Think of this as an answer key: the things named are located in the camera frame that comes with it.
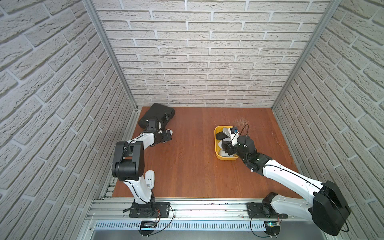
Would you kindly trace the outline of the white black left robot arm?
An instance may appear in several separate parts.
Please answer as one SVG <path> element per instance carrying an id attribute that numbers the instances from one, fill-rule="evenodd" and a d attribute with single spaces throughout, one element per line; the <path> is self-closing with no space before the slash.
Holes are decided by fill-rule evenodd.
<path id="1" fill-rule="evenodd" d="M 152 190 L 144 178 L 145 154 L 147 147 L 165 143 L 172 139 L 172 131 L 166 129 L 168 120 L 150 118 L 142 133 L 136 138 L 118 142 L 115 147 L 112 175 L 131 190 L 135 203 L 150 204 Z"/>

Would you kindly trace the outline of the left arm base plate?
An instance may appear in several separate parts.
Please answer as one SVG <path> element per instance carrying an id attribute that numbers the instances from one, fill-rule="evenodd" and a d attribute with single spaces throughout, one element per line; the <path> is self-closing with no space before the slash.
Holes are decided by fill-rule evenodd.
<path id="1" fill-rule="evenodd" d="M 161 218 L 168 218 L 170 213 L 169 202 L 155 202 L 148 204 L 132 203 L 130 210 L 130 218 L 157 218 L 161 214 Z"/>

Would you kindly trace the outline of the white upturned mouse with label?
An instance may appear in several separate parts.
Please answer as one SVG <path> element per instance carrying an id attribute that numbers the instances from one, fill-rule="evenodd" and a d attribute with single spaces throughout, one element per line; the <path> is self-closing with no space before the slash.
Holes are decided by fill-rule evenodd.
<path id="1" fill-rule="evenodd" d="M 235 155 L 229 155 L 227 153 L 225 153 L 225 151 L 223 149 L 219 150 L 219 156 L 223 157 L 223 158 L 233 158 Z"/>

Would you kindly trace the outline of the black mouse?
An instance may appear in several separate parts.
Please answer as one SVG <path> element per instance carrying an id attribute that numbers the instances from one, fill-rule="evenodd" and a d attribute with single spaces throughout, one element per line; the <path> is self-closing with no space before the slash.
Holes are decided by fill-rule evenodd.
<path id="1" fill-rule="evenodd" d="M 224 132 L 219 132 L 219 133 L 215 134 L 215 137 L 216 137 L 216 140 L 222 141 L 222 140 L 228 138 L 229 136 L 226 135 Z"/>

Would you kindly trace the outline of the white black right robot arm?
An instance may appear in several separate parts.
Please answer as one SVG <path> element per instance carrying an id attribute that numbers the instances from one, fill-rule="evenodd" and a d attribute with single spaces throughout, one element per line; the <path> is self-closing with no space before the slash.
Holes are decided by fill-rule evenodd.
<path id="1" fill-rule="evenodd" d="M 228 137 L 219 133 L 216 139 L 225 154 L 237 155 L 251 172 L 272 179 L 301 196 L 296 199 L 270 193 L 264 198 L 264 210 L 311 221 L 331 236 L 337 236 L 348 225 L 351 209 L 335 183 L 322 183 L 286 168 L 271 157 L 259 153 L 254 141 L 248 136 Z"/>

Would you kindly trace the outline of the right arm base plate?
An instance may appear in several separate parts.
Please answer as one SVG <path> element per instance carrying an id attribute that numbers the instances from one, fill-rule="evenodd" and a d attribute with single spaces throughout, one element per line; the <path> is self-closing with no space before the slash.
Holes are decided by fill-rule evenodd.
<path id="1" fill-rule="evenodd" d="M 287 219 L 287 214 L 278 214 L 270 204 L 246 203 L 249 218 Z"/>

